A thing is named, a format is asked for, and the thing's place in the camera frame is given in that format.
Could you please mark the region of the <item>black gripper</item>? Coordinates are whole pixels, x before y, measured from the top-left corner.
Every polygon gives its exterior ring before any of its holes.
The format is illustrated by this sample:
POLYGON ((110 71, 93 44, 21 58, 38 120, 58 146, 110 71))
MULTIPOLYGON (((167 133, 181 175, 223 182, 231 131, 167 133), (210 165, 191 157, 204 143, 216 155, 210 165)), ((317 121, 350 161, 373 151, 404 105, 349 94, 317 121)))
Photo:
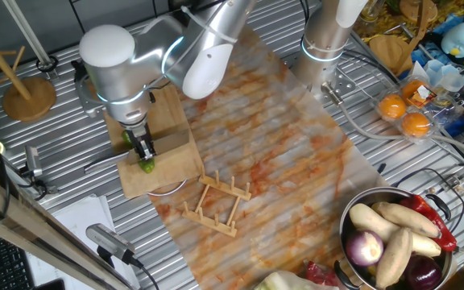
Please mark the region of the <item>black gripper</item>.
POLYGON ((130 143, 138 155, 139 160, 149 160, 155 156, 155 148, 151 139, 148 125, 143 122, 133 126, 126 126, 130 143))

